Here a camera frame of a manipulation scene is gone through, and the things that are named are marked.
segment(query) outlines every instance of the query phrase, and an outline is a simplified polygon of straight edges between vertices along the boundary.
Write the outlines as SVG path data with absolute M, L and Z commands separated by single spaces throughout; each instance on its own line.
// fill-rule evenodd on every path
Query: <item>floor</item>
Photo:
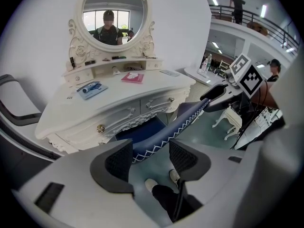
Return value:
M 224 119 L 220 124 L 212 129 L 215 120 L 219 119 L 222 111 L 214 113 L 203 113 L 199 119 L 184 130 L 177 138 L 189 142 L 201 143 L 214 146 L 216 148 L 231 148 L 237 140 L 237 136 L 232 136 L 224 141 L 227 130 L 231 128 L 228 120 Z M 167 115 L 159 115 L 159 118 L 167 123 Z M 258 126 L 251 125 L 239 140 L 236 148 L 243 146 L 260 134 Z M 171 182 L 168 172 L 173 168 L 169 159 L 169 145 L 165 145 L 157 154 L 148 158 L 142 163 L 133 165 L 130 169 L 129 182 L 134 186 L 135 201 L 142 210 L 153 219 L 160 227 L 172 224 L 166 211 L 160 206 L 159 202 L 146 189 L 144 181 L 147 178 L 156 180 L 161 185 L 171 187 L 178 192 L 175 185 Z
M 227 135 L 226 132 L 231 127 L 230 123 L 224 119 L 216 128 L 212 129 L 212 125 L 220 117 L 221 113 L 222 111 L 203 113 L 178 138 L 189 142 L 211 145 L 215 148 L 229 149 L 237 140 L 237 136 L 232 136 L 227 141 L 224 141 L 224 137 Z M 170 114 L 159 115 L 159 118 L 165 124 L 168 123 L 170 117 Z M 251 125 L 239 140 L 236 148 L 251 141 L 259 134 L 259 127 L 254 124 Z M 20 188 L 27 180 L 50 164 L 48 161 L 28 155 L 19 149 L 14 149 L 13 146 L 2 146 L 0 150 L 2 164 L 6 169 L 6 174 L 10 176 L 12 188 L 14 189 Z M 157 154 L 143 163 L 132 165 L 129 174 L 129 182 L 134 186 L 135 202 L 160 227 L 166 227 L 172 222 L 159 202 L 146 189 L 144 181 L 147 178 L 152 178 L 159 184 L 169 186 L 175 192 L 178 192 L 168 175 L 171 169 L 173 169 L 173 165 L 169 159 L 169 145 L 165 145 Z

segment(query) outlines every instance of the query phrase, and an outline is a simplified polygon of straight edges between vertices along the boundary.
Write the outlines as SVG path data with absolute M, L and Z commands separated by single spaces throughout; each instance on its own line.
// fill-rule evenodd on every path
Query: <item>window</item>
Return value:
M 84 24 L 88 31 L 94 31 L 104 25 L 104 12 L 106 10 L 96 10 L 84 12 Z M 129 11 L 112 10 L 114 13 L 113 25 L 119 29 L 129 29 Z

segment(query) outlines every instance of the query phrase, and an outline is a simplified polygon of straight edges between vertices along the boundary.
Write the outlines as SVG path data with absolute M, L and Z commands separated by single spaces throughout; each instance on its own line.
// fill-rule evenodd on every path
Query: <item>bottle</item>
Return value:
M 206 61 L 207 59 L 206 59 L 206 57 L 205 57 L 205 55 L 204 55 L 204 57 L 203 57 L 203 60 L 202 60 L 202 62 L 201 62 L 201 64 L 200 64 L 200 68 L 198 69 L 198 72 L 203 72 L 203 65 L 204 65 L 204 62 Z
M 207 65 L 206 65 L 206 72 L 208 72 L 209 68 L 210 68 L 210 65 L 211 65 L 211 61 L 212 61 L 212 54 L 209 54 L 208 58 L 207 58 L 208 62 L 207 62 Z
M 201 68 L 199 69 L 200 73 L 204 73 L 206 71 L 207 63 L 208 63 L 208 59 L 206 58 L 203 64 L 201 65 Z

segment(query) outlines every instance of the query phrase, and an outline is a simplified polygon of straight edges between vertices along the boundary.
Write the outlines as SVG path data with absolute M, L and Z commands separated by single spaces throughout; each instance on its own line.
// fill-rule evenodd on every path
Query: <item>ornate mirror frame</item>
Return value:
M 83 8 L 86 0 L 78 0 L 76 4 L 74 19 L 70 19 L 69 33 L 72 35 L 69 57 L 73 57 L 77 65 L 82 65 L 85 61 L 94 59 L 102 54 L 105 56 L 142 56 L 153 57 L 154 42 L 151 32 L 155 24 L 151 19 L 151 2 L 143 1 L 143 22 L 139 32 L 128 43 L 120 46 L 110 46 L 94 39 L 87 31 L 83 22 Z

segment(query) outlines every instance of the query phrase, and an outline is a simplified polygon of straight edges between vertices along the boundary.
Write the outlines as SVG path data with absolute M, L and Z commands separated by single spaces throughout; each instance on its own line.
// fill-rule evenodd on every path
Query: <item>blue card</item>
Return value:
M 106 90 L 108 86 L 102 85 L 99 81 L 98 82 L 91 82 L 85 86 L 82 86 L 77 92 L 80 96 L 86 100 L 93 97 L 96 94 Z

